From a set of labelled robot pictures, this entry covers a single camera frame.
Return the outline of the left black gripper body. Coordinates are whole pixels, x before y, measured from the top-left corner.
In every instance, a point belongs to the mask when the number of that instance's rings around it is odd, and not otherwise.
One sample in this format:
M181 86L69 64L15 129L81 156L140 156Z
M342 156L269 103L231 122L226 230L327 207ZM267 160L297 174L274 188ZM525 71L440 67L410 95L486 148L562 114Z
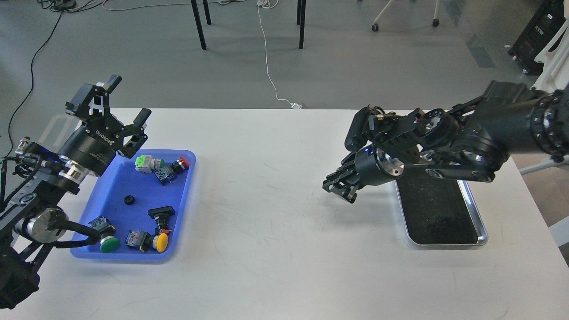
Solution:
M94 176L102 176L116 156L116 133L121 130L105 126L103 121L93 118L75 130L59 149L59 157L73 160Z

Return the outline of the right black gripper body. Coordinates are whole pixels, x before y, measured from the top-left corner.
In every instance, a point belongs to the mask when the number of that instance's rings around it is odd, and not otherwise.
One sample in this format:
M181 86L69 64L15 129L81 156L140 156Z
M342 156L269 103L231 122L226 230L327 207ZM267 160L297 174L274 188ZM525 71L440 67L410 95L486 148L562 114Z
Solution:
M380 148L362 148L354 158L360 185L378 186L399 179L404 173L404 163Z

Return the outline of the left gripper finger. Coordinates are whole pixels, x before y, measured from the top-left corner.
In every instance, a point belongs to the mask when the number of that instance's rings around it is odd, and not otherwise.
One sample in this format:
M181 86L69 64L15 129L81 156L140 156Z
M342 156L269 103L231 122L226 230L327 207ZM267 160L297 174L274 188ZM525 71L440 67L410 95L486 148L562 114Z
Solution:
M122 157L132 158L148 140L145 134L145 123L151 110L142 108L131 125L122 126L116 133L116 152Z
M78 129L87 125L89 120L101 116L105 126L112 129L122 128L123 124L110 112L108 96L122 81L119 75L111 75L106 82L84 84L70 102L65 103L65 113L80 119Z

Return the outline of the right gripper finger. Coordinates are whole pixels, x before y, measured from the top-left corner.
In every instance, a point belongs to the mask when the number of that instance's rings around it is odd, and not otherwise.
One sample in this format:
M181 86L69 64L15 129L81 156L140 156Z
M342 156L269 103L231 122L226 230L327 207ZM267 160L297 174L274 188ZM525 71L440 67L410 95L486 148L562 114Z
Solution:
M348 184L337 182L331 185L331 193L343 198L348 203L354 203L357 199L357 191L366 187L365 184Z
M323 181L323 190L327 192L356 192L360 188L360 178L354 162L342 164Z

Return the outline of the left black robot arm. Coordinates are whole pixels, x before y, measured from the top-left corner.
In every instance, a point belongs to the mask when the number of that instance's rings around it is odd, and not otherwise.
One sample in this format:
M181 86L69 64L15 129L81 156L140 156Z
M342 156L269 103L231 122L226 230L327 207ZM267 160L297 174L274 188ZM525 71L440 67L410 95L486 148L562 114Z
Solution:
M39 289L37 272L51 249L99 241L99 231L70 221L58 203L66 193L76 195L86 176L102 176L116 155L132 158L148 140L144 130L150 109L142 108L130 125L110 111L110 93L121 80L112 75L106 82L80 87L65 111L81 124L58 152L25 136L14 156L2 158L2 184L10 160L16 163L16 173L25 178L9 195L1 186L2 308L15 308Z

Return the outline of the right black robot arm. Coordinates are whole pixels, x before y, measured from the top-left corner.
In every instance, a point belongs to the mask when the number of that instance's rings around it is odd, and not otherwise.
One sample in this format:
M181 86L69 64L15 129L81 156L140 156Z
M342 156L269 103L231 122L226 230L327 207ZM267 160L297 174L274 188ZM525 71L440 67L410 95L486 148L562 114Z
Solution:
M551 93L492 81L485 92L450 110L408 115L371 105L353 118L349 154L322 187L347 202L365 186L400 180L411 169L447 180L490 183L512 154L568 155L568 89Z

